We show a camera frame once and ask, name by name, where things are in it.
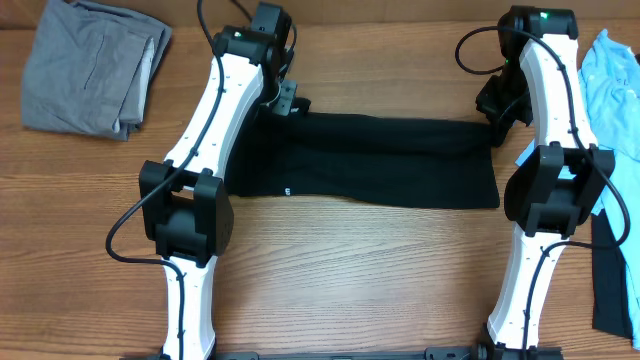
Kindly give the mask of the black t-shirt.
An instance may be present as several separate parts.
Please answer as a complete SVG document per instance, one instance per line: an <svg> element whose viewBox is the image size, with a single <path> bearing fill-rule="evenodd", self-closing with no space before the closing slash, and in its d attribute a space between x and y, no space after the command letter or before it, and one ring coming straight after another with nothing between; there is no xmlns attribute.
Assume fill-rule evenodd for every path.
<svg viewBox="0 0 640 360"><path fill-rule="evenodd" d="M260 112L241 131L228 191L241 197L330 195L407 208L493 209L500 197L488 126L451 120Z"/></svg>

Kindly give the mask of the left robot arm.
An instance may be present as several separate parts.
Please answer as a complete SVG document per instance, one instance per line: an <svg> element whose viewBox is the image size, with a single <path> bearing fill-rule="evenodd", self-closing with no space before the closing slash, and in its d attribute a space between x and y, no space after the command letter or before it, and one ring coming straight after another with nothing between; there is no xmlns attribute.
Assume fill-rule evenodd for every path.
<svg viewBox="0 0 640 360"><path fill-rule="evenodd" d="M294 47L290 15L262 2L246 28L212 36L214 57L198 106L176 145L139 174L145 233L163 262L168 331L163 359L211 359L216 262L230 241L234 213L225 174L241 131L261 110L284 113L284 79Z"/></svg>

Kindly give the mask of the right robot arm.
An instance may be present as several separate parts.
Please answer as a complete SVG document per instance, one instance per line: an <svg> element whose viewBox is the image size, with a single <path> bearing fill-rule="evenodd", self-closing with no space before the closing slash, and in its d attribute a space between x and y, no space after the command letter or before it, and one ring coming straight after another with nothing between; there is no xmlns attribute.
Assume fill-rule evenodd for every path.
<svg viewBox="0 0 640 360"><path fill-rule="evenodd" d="M476 98L501 145L515 121L534 125L534 148L509 179L504 210L512 248L498 302L474 359L559 359L538 346L539 320L563 249L614 170L590 129L577 76L578 27L567 9L514 5L495 27L504 64Z"/></svg>

